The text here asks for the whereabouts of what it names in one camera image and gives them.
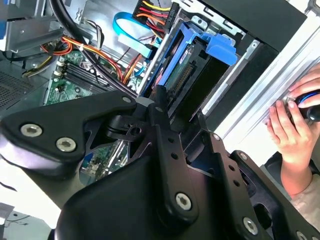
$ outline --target hand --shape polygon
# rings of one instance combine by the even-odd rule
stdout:
[[[281,181],[293,197],[305,190],[312,181],[309,162],[320,135],[320,123],[310,127],[302,117],[297,104],[288,103],[294,124],[291,123],[282,101],[270,108],[267,129],[278,151],[282,154]]]
[[[307,75],[289,88],[291,93],[288,96],[297,98],[315,90],[320,90],[320,63],[311,68]],[[320,94],[309,97],[299,104],[299,108],[308,108],[315,105],[320,105]]]
[[[267,129],[283,160],[307,167],[320,135],[320,123],[309,127],[296,103],[290,101],[288,106],[295,126],[291,123],[282,101],[277,101],[276,107],[272,106],[269,110]]]

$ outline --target sleeve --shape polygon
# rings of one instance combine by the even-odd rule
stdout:
[[[313,175],[310,185],[295,195],[291,203],[320,232],[320,176]]]

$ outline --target silver screw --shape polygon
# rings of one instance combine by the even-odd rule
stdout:
[[[73,152],[76,149],[76,142],[69,137],[62,137],[58,139],[55,143],[56,147],[65,153]]]
[[[300,231],[297,231],[296,235],[298,236],[299,240],[307,240],[306,236]]]
[[[128,98],[128,97],[126,97],[126,96],[124,96],[124,97],[122,98],[122,100],[125,101],[126,103],[131,103],[131,102],[132,102],[131,99]]]
[[[212,135],[213,135],[213,137],[214,137],[215,140],[220,141],[220,137],[219,137],[217,134],[214,134],[214,133],[213,133]]]
[[[245,228],[251,233],[252,235],[257,235],[258,234],[258,228],[257,225],[248,217],[243,218],[243,224]]]
[[[248,159],[248,157],[243,152],[240,152],[239,155],[243,160],[247,160]]]
[[[21,133],[30,138],[38,137],[42,134],[42,128],[36,124],[25,124],[20,128]]]
[[[158,106],[156,106],[155,109],[157,109],[160,113],[163,113],[163,112],[164,112],[164,111],[163,111],[160,107],[158,107]]]
[[[185,211],[189,211],[191,209],[191,200],[184,193],[180,192],[175,196],[175,201]]]

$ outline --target connector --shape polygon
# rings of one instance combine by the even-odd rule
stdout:
[[[165,25],[163,27],[166,34],[168,34],[170,32],[170,30],[175,22],[178,11],[179,11],[179,4],[174,2],[171,6],[169,15],[168,15],[168,17],[165,21]]]
[[[152,2],[150,2],[150,0],[145,0],[148,4],[151,4],[153,5]],[[133,11],[133,14],[132,14],[132,18],[134,20],[137,20],[139,23],[145,25],[148,21],[148,18],[146,16],[140,16],[140,17],[137,17],[138,14],[145,14],[144,11],[140,10],[140,8],[145,8],[145,9],[148,9],[149,7],[145,6],[143,4],[143,0],[138,0],[138,3],[136,4],[136,7]]]

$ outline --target sticker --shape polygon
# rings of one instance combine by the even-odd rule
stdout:
[[[186,56],[188,55],[188,50],[186,50],[185,52],[184,52],[184,54],[182,55],[182,57],[181,57],[181,59],[180,59],[180,61],[179,61],[179,64],[181,65],[182,63],[183,63],[183,61],[185,60],[185,58],[186,58]]]

